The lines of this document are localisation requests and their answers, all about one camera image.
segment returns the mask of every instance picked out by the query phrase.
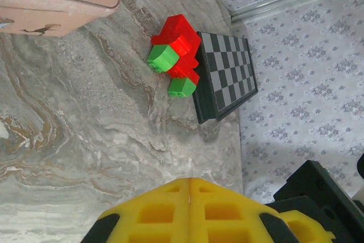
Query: gray marble surface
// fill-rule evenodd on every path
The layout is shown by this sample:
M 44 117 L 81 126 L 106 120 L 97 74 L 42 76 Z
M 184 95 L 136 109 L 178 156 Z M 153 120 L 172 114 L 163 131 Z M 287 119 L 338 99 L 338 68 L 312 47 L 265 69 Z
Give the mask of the gray marble surface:
M 146 64 L 179 13 L 229 33 L 218 0 L 121 0 L 64 38 L 0 35 L 0 242 L 78 242 L 102 211 L 179 177 L 242 192 L 238 114 L 199 126 Z

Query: chessboard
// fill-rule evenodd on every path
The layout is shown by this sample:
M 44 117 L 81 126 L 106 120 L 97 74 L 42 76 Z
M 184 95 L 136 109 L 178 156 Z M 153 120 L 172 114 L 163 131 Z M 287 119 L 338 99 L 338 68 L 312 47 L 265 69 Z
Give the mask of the chessboard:
M 258 92 L 247 39 L 197 32 L 200 75 L 193 94 L 198 122 L 222 120 Z

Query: checkered board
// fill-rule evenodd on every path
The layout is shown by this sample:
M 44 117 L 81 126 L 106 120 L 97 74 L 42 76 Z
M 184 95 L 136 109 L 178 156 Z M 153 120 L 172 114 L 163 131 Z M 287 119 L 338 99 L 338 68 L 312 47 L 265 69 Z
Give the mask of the checkered board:
M 258 92 L 248 42 L 206 32 L 198 35 L 201 45 L 196 55 L 196 72 L 200 82 L 194 93 L 198 119 L 221 120 Z M 211 103 L 213 111 L 201 105 L 204 101 Z

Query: green lego brick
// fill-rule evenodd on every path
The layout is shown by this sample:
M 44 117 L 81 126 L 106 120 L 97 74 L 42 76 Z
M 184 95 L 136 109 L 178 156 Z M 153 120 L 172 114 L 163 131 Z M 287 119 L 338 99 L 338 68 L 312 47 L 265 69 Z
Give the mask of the green lego brick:
M 147 60 L 149 65 L 160 73 L 169 71 L 179 57 L 169 45 L 157 45 L 153 46 Z
M 195 91 L 196 86 L 189 78 L 174 78 L 168 88 L 171 97 L 188 97 Z

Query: green block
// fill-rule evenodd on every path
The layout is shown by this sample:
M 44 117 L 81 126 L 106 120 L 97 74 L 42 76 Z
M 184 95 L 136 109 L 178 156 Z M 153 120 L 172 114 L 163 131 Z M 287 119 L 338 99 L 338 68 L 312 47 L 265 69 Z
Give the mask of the green block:
M 149 65 L 160 73 L 169 71 L 179 57 L 169 45 L 157 45 L 153 46 L 147 60 Z
M 188 97 L 196 90 L 195 84 L 189 78 L 174 78 L 168 88 L 171 97 Z

